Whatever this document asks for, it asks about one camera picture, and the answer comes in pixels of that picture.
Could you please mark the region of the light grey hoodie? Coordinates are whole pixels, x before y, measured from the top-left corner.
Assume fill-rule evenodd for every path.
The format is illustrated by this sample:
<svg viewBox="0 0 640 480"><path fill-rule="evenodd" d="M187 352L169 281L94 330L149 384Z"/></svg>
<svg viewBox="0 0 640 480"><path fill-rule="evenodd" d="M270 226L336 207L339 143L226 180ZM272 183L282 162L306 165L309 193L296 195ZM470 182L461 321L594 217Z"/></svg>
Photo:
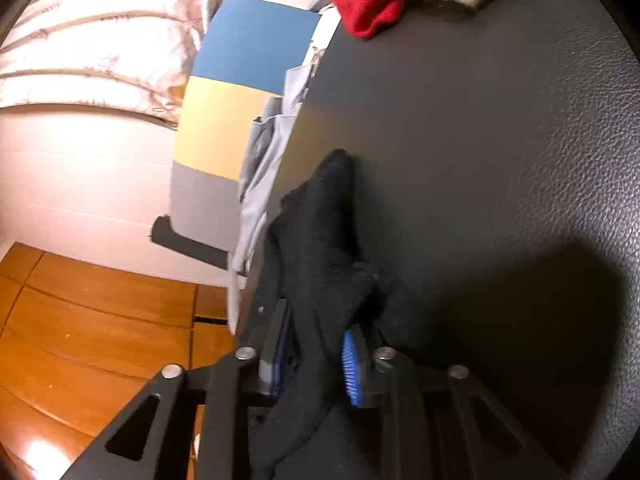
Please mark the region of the light grey hoodie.
<svg viewBox="0 0 640 480"><path fill-rule="evenodd" d="M267 206L296 118L312 77L329 47L341 17L333 3L319 13L302 64L286 71L282 96L265 100L262 114L250 125L250 138L240 172L240 232L228 257L230 278L227 318L230 333L238 331L241 307L240 276L250 270L260 232L267 223Z"/></svg>

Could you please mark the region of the black knit sweater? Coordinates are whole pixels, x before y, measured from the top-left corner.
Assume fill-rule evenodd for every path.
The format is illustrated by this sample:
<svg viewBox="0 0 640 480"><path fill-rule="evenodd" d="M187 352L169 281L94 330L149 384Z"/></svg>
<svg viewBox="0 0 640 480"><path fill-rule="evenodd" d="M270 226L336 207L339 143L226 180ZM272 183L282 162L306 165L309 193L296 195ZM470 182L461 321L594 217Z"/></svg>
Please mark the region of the black knit sweater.
<svg viewBox="0 0 640 480"><path fill-rule="evenodd" d="M407 287L363 261L354 161L331 152L289 192L271 222L254 304L292 309L299 354L280 398L250 445L255 479L375 479L378 416L350 405L341 359L352 324L370 323L393 347L418 345L423 321Z"/></svg>

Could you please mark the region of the grey yellow blue chair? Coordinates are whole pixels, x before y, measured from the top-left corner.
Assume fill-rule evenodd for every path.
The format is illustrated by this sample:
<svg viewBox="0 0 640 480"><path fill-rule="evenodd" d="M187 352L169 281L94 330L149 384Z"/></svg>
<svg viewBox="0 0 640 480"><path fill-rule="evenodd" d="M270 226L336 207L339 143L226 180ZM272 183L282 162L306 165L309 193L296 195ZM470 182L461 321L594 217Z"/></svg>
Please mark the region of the grey yellow blue chair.
<svg viewBox="0 0 640 480"><path fill-rule="evenodd" d="M186 84L172 161L169 212L153 243L224 270L240 238L241 169L250 124L301 66L319 13L226 0L209 23Z"/></svg>

